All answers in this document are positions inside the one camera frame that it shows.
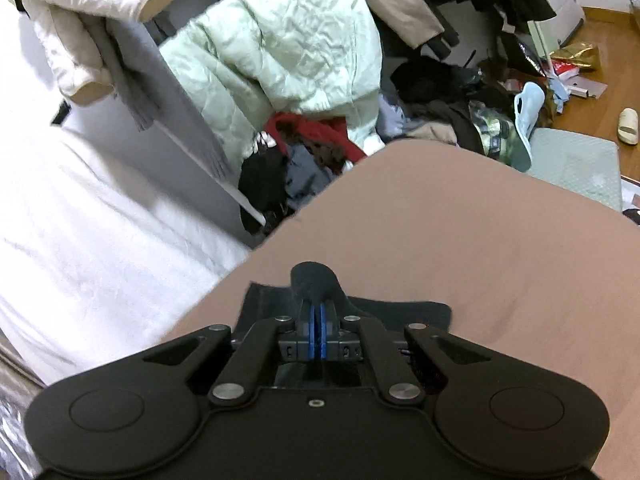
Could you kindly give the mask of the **black knit garment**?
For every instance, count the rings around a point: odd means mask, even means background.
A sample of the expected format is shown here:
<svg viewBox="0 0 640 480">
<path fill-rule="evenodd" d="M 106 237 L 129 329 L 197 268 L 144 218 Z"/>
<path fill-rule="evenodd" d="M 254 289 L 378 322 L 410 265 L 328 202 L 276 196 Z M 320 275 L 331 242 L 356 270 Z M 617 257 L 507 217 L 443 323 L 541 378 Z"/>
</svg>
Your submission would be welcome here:
<svg viewBox="0 0 640 480">
<path fill-rule="evenodd" d="M 355 388 L 368 378 L 360 363 L 359 336 L 342 326 L 349 315 L 379 320 L 405 356 L 409 353 L 402 336 L 405 326 L 419 322 L 446 332 L 452 319 L 450 307 L 440 302 L 348 296 L 328 266 L 307 261 L 292 268 L 288 286 L 248 286 L 232 338 L 239 344 L 255 323 L 285 318 L 280 336 L 283 363 L 274 375 L 274 385 Z"/>
</svg>

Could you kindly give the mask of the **red garment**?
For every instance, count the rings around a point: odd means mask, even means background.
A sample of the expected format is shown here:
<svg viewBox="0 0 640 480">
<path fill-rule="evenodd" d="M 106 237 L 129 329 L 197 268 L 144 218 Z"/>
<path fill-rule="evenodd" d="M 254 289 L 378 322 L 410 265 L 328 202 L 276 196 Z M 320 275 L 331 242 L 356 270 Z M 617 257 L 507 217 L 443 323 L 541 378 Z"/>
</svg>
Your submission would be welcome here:
<svg viewBox="0 0 640 480">
<path fill-rule="evenodd" d="M 288 139 L 302 139 L 315 144 L 337 146 L 349 162 L 359 162 L 367 157 L 363 149 L 349 139 L 344 117 L 315 120 L 294 113 L 277 113 L 269 118 L 262 130 L 276 141 L 282 153 L 285 153 Z"/>
</svg>

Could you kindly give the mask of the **white quilted blanket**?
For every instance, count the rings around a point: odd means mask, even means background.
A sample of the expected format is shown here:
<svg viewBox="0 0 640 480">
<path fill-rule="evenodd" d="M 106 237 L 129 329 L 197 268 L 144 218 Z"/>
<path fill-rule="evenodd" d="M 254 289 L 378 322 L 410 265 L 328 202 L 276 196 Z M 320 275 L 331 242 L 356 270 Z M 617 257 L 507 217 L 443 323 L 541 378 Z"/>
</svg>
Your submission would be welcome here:
<svg viewBox="0 0 640 480">
<path fill-rule="evenodd" d="M 248 247 L 75 133 L 1 137 L 1 328 L 46 384 L 158 344 Z"/>
</svg>

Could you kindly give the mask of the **brown bed sheet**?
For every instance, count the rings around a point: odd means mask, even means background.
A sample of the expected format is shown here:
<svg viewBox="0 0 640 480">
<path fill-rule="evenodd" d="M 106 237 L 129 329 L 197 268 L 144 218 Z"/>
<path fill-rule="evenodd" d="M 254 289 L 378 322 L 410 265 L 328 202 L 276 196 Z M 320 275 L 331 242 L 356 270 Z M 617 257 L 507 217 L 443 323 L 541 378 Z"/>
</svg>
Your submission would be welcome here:
<svg viewBox="0 0 640 480">
<path fill-rule="evenodd" d="M 596 469 L 639 474 L 639 229 L 594 200 L 430 141 L 366 158 L 171 330 L 232 325 L 250 283 L 329 266 L 349 295 L 437 301 L 454 334 L 573 377 L 611 417 Z"/>
</svg>

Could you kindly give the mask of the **camouflage garment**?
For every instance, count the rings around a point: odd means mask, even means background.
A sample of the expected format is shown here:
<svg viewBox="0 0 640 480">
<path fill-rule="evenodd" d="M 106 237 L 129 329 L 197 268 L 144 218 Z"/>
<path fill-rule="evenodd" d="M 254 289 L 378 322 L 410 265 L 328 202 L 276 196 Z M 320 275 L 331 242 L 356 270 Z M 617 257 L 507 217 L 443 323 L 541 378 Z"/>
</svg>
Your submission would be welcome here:
<svg viewBox="0 0 640 480">
<path fill-rule="evenodd" d="M 472 123 L 480 135 L 484 154 L 511 166 L 514 150 L 518 145 L 514 123 L 506 115 L 480 101 L 470 101 L 469 112 Z"/>
</svg>

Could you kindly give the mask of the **light green quilted jacket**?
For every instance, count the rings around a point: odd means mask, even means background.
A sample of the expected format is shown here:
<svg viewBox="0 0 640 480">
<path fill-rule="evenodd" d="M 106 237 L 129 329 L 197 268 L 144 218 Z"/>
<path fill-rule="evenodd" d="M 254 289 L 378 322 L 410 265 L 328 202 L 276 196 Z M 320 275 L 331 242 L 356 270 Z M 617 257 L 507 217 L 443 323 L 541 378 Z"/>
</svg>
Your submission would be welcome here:
<svg viewBox="0 0 640 480">
<path fill-rule="evenodd" d="M 220 0 L 160 54 L 239 171 L 277 112 L 343 117 L 352 143 L 382 146 L 383 53 L 366 0 Z"/>
</svg>

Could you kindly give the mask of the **light blue slipper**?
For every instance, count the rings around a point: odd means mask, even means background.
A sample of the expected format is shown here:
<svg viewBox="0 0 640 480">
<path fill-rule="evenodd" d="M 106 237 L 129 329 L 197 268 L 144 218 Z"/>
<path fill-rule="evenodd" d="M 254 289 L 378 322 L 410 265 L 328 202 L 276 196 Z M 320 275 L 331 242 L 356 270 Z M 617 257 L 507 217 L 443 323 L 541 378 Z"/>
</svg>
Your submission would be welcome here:
<svg viewBox="0 0 640 480">
<path fill-rule="evenodd" d="M 511 164 L 518 171 L 526 172 L 532 166 L 533 155 L 529 138 L 543 106 L 544 90 L 533 81 L 527 81 L 523 90 L 514 96 L 514 126 L 518 138 L 512 151 Z"/>
</svg>

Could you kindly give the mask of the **light green mat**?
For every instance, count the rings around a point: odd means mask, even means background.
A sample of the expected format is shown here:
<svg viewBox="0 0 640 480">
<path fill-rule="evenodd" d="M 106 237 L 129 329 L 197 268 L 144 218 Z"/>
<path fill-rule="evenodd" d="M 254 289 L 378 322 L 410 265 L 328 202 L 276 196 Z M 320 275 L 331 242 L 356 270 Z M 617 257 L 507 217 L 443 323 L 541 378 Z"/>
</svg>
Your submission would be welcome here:
<svg viewBox="0 0 640 480">
<path fill-rule="evenodd" d="M 530 176 L 623 210 L 620 156 L 614 142 L 551 128 L 535 129 L 529 142 Z"/>
</svg>

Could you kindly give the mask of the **grey scarf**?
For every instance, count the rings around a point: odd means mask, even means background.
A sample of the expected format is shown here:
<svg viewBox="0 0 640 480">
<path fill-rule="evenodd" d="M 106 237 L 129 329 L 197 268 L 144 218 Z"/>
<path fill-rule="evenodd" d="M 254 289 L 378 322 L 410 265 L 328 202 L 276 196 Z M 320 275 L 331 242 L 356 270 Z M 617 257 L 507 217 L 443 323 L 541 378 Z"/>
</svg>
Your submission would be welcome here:
<svg viewBox="0 0 640 480">
<path fill-rule="evenodd" d="M 216 180 L 236 171 L 146 27 L 137 22 L 82 14 L 82 24 L 110 72 L 115 91 L 141 130 L 160 125 L 187 155 Z"/>
</svg>

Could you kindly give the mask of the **beige slipper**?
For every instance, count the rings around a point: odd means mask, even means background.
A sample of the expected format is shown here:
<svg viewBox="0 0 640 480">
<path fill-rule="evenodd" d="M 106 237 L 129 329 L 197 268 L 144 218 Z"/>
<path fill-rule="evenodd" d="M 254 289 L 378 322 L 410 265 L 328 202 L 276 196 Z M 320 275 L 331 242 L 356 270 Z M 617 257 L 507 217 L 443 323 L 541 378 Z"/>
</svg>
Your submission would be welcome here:
<svg viewBox="0 0 640 480">
<path fill-rule="evenodd" d="M 626 107 L 620 112 L 617 139 L 630 146 L 636 146 L 639 143 L 639 114 L 633 108 Z"/>
</svg>

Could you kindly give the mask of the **cream puffer jacket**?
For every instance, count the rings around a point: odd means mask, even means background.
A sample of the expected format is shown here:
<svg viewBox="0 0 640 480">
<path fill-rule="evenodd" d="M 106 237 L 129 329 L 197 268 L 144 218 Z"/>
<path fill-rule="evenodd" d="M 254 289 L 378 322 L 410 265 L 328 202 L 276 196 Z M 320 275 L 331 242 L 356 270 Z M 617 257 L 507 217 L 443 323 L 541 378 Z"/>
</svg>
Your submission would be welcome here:
<svg viewBox="0 0 640 480">
<path fill-rule="evenodd" d="M 85 18 L 145 23 L 174 0 L 9 0 L 34 24 L 58 90 L 70 102 L 87 106 L 114 91 L 115 72 L 107 67 Z"/>
</svg>

